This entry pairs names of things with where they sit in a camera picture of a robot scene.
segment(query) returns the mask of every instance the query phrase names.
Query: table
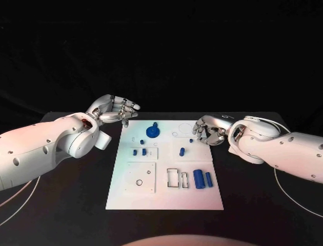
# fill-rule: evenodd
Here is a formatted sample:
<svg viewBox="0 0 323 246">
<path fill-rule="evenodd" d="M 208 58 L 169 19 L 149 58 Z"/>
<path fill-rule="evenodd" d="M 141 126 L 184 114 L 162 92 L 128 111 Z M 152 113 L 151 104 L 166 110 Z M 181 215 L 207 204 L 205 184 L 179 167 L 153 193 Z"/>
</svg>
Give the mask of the table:
<svg viewBox="0 0 323 246">
<path fill-rule="evenodd" d="M 41 121 L 70 113 L 50 112 Z M 136 119 L 195 120 L 203 113 L 139 113 Z M 283 124 L 273 112 L 252 115 Z M 102 130 L 112 137 L 104 151 L 96 148 L 80 159 L 66 159 L 41 176 L 35 193 L 12 219 L 0 227 L 0 245 L 120 245 L 168 234 L 201 234 L 257 245 L 323 245 L 323 219 L 301 209 L 277 188 L 273 170 L 227 152 L 227 143 L 210 147 L 223 200 L 223 211 L 104 210 L 120 123 Z M 323 184 L 277 172 L 288 194 L 323 214 Z M 0 222 L 21 205 L 32 186 L 0 211 Z M 0 192 L 2 196 L 12 189 Z"/>
</svg>

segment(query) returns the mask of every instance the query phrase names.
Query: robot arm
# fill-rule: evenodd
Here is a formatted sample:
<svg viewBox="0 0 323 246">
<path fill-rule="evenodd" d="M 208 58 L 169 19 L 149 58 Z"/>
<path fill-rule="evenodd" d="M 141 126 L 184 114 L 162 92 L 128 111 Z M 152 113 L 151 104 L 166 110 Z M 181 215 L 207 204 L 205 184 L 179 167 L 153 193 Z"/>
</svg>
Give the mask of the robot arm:
<svg viewBox="0 0 323 246">
<path fill-rule="evenodd" d="M 104 149 L 110 137 L 99 131 L 103 123 L 136 116 L 139 106 L 120 97 L 104 95 L 86 113 L 70 114 L 0 135 L 0 191 L 48 172 L 68 157 L 80 158 L 94 146 Z"/>
<path fill-rule="evenodd" d="M 197 137 L 204 128 L 210 136 L 198 138 L 200 142 L 218 145 L 227 136 L 228 152 L 249 163 L 266 162 L 290 175 L 323 183 L 323 137 L 296 132 L 279 136 L 277 127 L 250 116 L 236 121 L 227 115 L 204 115 L 192 128 Z"/>
</svg>

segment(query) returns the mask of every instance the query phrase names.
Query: cable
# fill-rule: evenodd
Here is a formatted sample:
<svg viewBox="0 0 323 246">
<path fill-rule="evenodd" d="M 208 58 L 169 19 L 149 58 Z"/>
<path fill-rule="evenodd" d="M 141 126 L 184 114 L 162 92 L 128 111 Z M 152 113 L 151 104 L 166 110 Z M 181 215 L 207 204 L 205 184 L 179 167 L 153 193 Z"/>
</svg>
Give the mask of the cable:
<svg viewBox="0 0 323 246">
<path fill-rule="evenodd" d="M 275 121 L 272 121 L 272 120 L 269 120 L 269 119 L 263 119 L 263 118 L 257 118 L 257 119 L 260 119 L 260 120 L 263 120 L 263 121 L 267 121 L 267 122 L 270 122 L 270 123 L 273 123 L 273 124 L 276 124 L 276 125 L 279 125 L 282 128 L 283 128 L 283 130 L 289 133 L 289 130 L 279 124 L 279 123 L 276 123 Z M 277 184 L 277 186 L 279 186 L 279 188 L 280 188 L 280 191 L 282 191 L 282 193 L 286 195 L 286 197 L 290 199 L 290 201 L 306 211 L 306 212 L 309 212 L 311 214 L 314 214 L 314 215 L 316 215 L 318 217 L 321 217 L 323 218 L 323 215 L 319 215 L 319 214 L 316 214 L 316 213 L 314 213 L 311 210 L 308 210 L 292 198 L 290 198 L 290 196 L 286 194 L 286 192 L 285 192 L 285 190 L 283 190 L 283 188 L 282 188 L 282 186 L 280 186 L 280 183 L 279 183 L 279 180 L 277 180 L 277 177 L 276 177 L 276 169 L 273 168 L 273 176 L 275 176 L 275 180 L 276 180 L 276 184 Z"/>
<path fill-rule="evenodd" d="M 40 176 L 37 177 L 37 182 L 35 182 L 34 188 L 32 188 L 32 190 L 31 190 L 29 196 L 28 196 L 27 199 L 25 199 L 25 202 L 22 203 L 22 205 L 19 206 L 19 208 L 16 209 L 16 211 L 14 212 L 14 214 L 8 217 L 8 219 L 0 224 L 0 226 L 11 219 L 11 217 L 18 213 L 18 211 L 19 211 L 21 208 L 24 207 L 24 205 L 25 205 L 27 201 L 29 200 L 29 197 L 32 196 L 32 193 L 34 193 L 34 191 L 35 191 L 35 187 L 37 187 L 38 180 L 40 180 Z"/>
<path fill-rule="evenodd" d="M 18 195 L 18 193 L 25 189 L 25 187 L 29 185 L 31 180 L 25 183 L 22 188 L 18 190 L 18 192 L 0 204 L 0 207 Z"/>
</svg>

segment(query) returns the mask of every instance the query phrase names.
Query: white board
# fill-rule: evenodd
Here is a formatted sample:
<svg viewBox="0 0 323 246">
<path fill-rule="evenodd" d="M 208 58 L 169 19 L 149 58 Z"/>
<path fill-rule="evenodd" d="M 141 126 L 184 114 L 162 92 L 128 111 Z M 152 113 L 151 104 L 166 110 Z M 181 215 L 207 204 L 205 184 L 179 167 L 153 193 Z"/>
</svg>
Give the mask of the white board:
<svg viewBox="0 0 323 246">
<path fill-rule="evenodd" d="M 156 122 L 159 135 L 145 129 Z M 122 128 L 109 186 L 107 210 L 223 210 L 210 148 L 191 134 L 194 120 L 130 120 Z M 166 169 L 178 170 L 178 187 L 166 187 Z M 192 170 L 210 172 L 213 187 L 195 189 Z M 187 173 L 182 188 L 181 173 Z"/>
</svg>

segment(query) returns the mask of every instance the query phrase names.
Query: screw hole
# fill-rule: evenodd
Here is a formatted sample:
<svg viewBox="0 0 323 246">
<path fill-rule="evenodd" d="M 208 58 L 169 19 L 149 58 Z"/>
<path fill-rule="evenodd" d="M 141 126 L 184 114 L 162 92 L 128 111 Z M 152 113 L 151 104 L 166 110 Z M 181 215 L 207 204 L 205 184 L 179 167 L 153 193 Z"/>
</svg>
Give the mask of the screw hole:
<svg viewBox="0 0 323 246">
<path fill-rule="evenodd" d="M 44 154 L 47 155 L 47 153 L 48 153 L 48 148 L 44 146 L 42 147 L 42 152 L 44 152 Z"/>
<path fill-rule="evenodd" d="M 18 166 L 18 159 L 16 158 L 12 159 L 12 164 L 14 164 L 14 166 Z"/>
</svg>

